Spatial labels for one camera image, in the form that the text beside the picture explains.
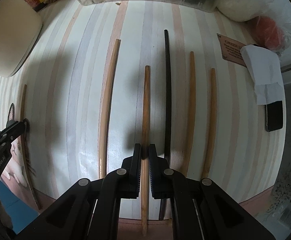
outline wooden rod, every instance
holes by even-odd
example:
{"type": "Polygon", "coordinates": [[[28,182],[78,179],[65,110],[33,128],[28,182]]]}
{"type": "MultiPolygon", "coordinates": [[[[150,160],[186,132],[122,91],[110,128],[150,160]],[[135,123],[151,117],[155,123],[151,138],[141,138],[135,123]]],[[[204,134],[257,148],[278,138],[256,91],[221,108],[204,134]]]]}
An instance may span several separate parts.
{"type": "Polygon", "coordinates": [[[216,81],[216,70],[212,68],[209,137],[207,153],[204,161],[204,168],[202,170],[201,179],[207,178],[209,176],[214,151],[214,142],[216,138],[216,129],[217,129],[217,81],[216,81]]]}
{"type": "MultiPolygon", "coordinates": [[[[172,115],[172,88],[171,88],[171,60],[168,30],[164,30],[165,56],[166,56],[166,120],[164,137],[164,158],[170,166],[171,155],[171,115],[172,115]]],[[[159,220],[164,220],[167,199],[160,200],[159,220]]]]}
{"type": "Polygon", "coordinates": [[[181,164],[181,173],[186,177],[191,157],[193,134],[195,131],[196,119],[196,65],[195,54],[190,52],[190,91],[189,91],[189,105],[188,105],[188,125],[186,137],[186,151],[183,156],[181,164]]]}
{"type": "MultiPolygon", "coordinates": [[[[23,93],[22,93],[22,99],[21,99],[21,106],[20,106],[20,121],[23,122],[24,120],[24,105],[25,105],[25,95],[26,95],[26,88],[27,86],[24,85],[23,87],[23,93]]],[[[28,130],[28,125],[29,123],[26,122],[26,130],[28,130]]],[[[28,184],[29,184],[29,188],[32,194],[32,197],[34,199],[34,202],[38,208],[38,210],[40,210],[42,208],[41,203],[38,200],[38,196],[36,194],[36,192],[34,191],[34,187],[33,187],[33,182],[32,179],[30,177],[30,173],[29,173],[29,169],[30,169],[30,165],[28,164],[28,160],[29,160],[29,152],[28,152],[28,146],[26,145],[26,136],[25,133],[21,134],[21,154],[22,154],[22,161],[23,161],[23,166],[24,166],[24,170],[25,170],[25,176],[27,178],[28,184]]]]}
{"type": "Polygon", "coordinates": [[[109,130],[109,119],[111,110],[111,99],[112,90],[114,82],[115,69],[118,62],[119,48],[121,40],[116,39],[114,43],[114,48],[111,55],[109,70],[106,78],[104,95],[102,99],[102,109],[101,109],[101,122],[100,122],[100,134],[99,134],[99,149],[98,149],[98,159],[99,159],[99,179],[106,176],[106,166],[107,166],[107,147],[108,147],[108,130],[109,130]]]}
{"type": "Polygon", "coordinates": [[[149,217],[149,131],[150,131],[150,66],[145,67],[142,116],[142,160],[141,160],[141,225],[146,236],[149,217]]]}

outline table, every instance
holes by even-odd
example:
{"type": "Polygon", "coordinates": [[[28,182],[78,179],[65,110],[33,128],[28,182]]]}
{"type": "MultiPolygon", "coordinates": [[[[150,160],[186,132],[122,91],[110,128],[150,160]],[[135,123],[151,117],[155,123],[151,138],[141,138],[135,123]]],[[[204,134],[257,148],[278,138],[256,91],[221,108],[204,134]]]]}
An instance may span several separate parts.
{"type": "MultiPolygon", "coordinates": [[[[217,33],[254,43],[243,25],[219,12],[152,1],[107,2],[82,6],[59,0],[41,10],[43,28],[21,69],[0,77],[0,130],[11,103],[24,116],[34,187],[47,207],[78,179],[98,179],[98,132],[101,95],[116,38],[121,39],[109,123],[107,171],[121,166],[141,143],[143,80],[151,66],[150,143],[164,149],[164,29],[169,31],[172,66],[172,168],[184,151],[189,94],[190,51],[196,60],[196,121],[188,177],[200,179],[207,145],[210,68],[217,73],[218,119],[209,177],[237,202],[274,185],[281,163],[284,128],[265,131],[263,106],[256,105],[248,70],[222,59],[217,33]]],[[[3,181],[27,204],[14,177],[3,181]]],[[[150,197],[149,219],[158,219],[159,200],[150,197]]],[[[140,219],[140,200],[122,200],[120,217],[140,219]]]]}

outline cartoon cat picture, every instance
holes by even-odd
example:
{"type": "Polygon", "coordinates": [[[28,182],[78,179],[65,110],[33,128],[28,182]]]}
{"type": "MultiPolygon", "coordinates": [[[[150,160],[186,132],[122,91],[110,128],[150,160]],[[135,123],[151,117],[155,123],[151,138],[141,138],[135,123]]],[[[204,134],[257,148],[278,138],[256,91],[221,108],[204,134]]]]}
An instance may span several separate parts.
{"type": "MultiPolygon", "coordinates": [[[[15,122],[14,120],[15,108],[12,103],[10,106],[8,120],[6,127],[10,126],[15,122]]],[[[14,177],[15,181],[18,184],[21,184],[24,187],[27,187],[27,181],[25,176],[23,176],[22,170],[24,170],[23,159],[22,159],[22,150],[21,150],[21,136],[15,139],[11,143],[11,154],[12,158],[4,169],[2,175],[5,176],[8,180],[11,179],[11,176],[14,177]]]]}

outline black phone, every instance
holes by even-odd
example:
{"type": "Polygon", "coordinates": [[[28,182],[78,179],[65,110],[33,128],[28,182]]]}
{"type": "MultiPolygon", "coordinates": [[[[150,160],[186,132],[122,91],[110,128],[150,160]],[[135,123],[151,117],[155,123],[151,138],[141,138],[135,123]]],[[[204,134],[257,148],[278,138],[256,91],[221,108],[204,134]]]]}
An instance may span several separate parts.
{"type": "Polygon", "coordinates": [[[284,126],[284,111],[282,101],[277,101],[268,105],[266,108],[266,131],[272,132],[284,126]]]}

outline chopstick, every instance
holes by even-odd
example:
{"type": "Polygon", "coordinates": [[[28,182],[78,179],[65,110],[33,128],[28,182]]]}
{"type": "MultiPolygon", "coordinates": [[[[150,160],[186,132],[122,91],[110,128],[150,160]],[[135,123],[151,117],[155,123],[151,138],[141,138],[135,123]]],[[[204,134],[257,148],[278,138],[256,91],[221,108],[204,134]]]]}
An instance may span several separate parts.
{"type": "MultiPolygon", "coordinates": [[[[23,122],[23,119],[24,119],[24,105],[25,105],[26,88],[27,88],[27,85],[24,85],[22,99],[21,99],[21,106],[20,106],[20,121],[21,122],[23,122]]],[[[25,138],[26,137],[25,137],[24,133],[21,134],[21,154],[22,154],[22,161],[23,161],[23,166],[24,166],[24,170],[25,170],[25,176],[28,180],[28,184],[29,184],[29,188],[30,188],[33,200],[34,200],[38,210],[40,210],[42,208],[42,206],[38,200],[36,192],[34,191],[33,182],[32,182],[32,179],[30,177],[30,174],[29,174],[29,169],[30,169],[30,165],[28,164],[29,153],[28,153],[28,147],[26,145],[25,138]]]]}
{"type": "Polygon", "coordinates": [[[142,117],[142,159],[141,159],[141,225],[146,236],[149,217],[149,131],[150,131],[150,66],[145,67],[142,117]]]}
{"type": "Polygon", "coordinates": [[[108,129],[109,119],[111,110],[111,98],[113,90],[113,81],[115,69],[118,62],[119,48],[121,40],[116,39],[114,48],[111,55],[109,70],[106,78],[104,96],[101,109],[101,122],[100,122],[100,135],[99,135],[99,146],[98,146],[98,159],[99,159],[99,179],[106,176],[107,166],[107,146],[108,146],[108,129]]]}
{"type": "Polygon", "coordinates": [[[212,156],[214,151],[214,142],[216,138],[217,129],[217,81],[216,70],[211,69],[211,104],[210,104],[210,124],[209,124],[209,137],[208,147],[204,161],[204,168],[202,170],[201,179],[209,176],[209,171],[212,162],[212,156]]]}
{"type": "Polygon", "coordinates": [[[186,177],[191,157],[193,134],[195,131],[196,119],[196,66],[195,55],[190,52],[190,91],[189,91],[189,105],[188,105],[188,125],[186,137],[186,151],[183,156],[181,164],[181,173],[186,177]]]}
{"type": "MultiPolygon", "coordinates": [[[[165,138],[164,138],[164,158],[170,166],[171,154],[171,111],[172,111],[172,88],[171,88],[171,61],[170,44],[168,30],[164,30],[165,57],[166,57],[166,120],[165,120],[165,138]]],[[[161,199],[159,209],[159,220],[164,219],[167,199],[161,199]]]]}

